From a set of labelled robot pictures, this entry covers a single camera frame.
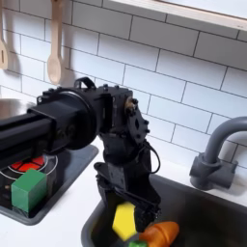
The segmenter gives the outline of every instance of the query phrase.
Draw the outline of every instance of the green toy block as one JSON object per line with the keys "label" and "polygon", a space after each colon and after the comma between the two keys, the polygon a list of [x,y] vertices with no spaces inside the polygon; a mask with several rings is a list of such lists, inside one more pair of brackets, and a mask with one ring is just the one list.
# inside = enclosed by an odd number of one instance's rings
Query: green toy block
{"label": "green toy block", "polygon": [[12,184],[12,205],[30,212],[46,195],[46,174],[28,170]]}
{"label": "green toy block", "polygon": [[128,247],[149,247],[145,241],[132,241],[128,244]]}

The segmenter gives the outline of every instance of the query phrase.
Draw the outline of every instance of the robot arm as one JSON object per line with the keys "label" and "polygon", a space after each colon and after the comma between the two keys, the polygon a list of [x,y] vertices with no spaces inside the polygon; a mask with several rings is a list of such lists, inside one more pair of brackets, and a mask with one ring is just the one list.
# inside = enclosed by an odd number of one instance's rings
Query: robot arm
{"label": "robot arm", "polygon": [[82,149],[98,135],[105,161],[95,165],[99,193],[106,204],[112,195],[133,203],[136,230],[142,232],[157,217],[160,203],[149,180],[148,125],[130,90],[96,88],[81,78],[74,88],[44,92],[27,114],[0,122],[0,169],[44,152]]}

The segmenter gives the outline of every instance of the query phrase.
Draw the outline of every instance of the red burner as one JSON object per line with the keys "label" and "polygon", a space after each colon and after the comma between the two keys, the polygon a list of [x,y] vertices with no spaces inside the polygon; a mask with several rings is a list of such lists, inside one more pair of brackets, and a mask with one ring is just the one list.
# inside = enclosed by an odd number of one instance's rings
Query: red burner
{"label": "red burner", "polygon": [[31,161],[16,162],[11,167],[13,170],[25,173],[29,169],[39,170],[44,164],[43,157],[34,158]]}

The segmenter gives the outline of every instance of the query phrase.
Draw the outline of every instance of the wooden spoon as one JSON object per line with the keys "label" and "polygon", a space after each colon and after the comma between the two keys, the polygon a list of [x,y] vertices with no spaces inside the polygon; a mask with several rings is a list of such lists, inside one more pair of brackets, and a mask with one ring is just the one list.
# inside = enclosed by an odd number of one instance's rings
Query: wooden spoon
{"label": "wooden spoon", "polygon": [[0,69],[7,69],[9,63],[9,51],[4,41],[3,33],[3,6],[0,0]]}
{"label": "wooden spoon", "polygon": [[51,55],[47,62],[47,70],[50,81],[58,85],[64,73],[61,57],[62,45],[62,17],[64,0],[51,0],[52,20],[51,20]]}

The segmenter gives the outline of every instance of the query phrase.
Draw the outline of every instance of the black stove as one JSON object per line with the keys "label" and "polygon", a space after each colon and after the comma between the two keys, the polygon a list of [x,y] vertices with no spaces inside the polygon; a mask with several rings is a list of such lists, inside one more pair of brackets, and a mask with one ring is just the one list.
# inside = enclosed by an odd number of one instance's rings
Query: black stove
{"label": "black stove", "polygon": [[[0,213],[25,225],[36,225],[69,189],[97,155],[89,146],[79,151],[63,151],[58,155],[16,162],[0,171]],[[12,206],[11,185],[29,169],[47,174],[47,196],[29,213]]]}

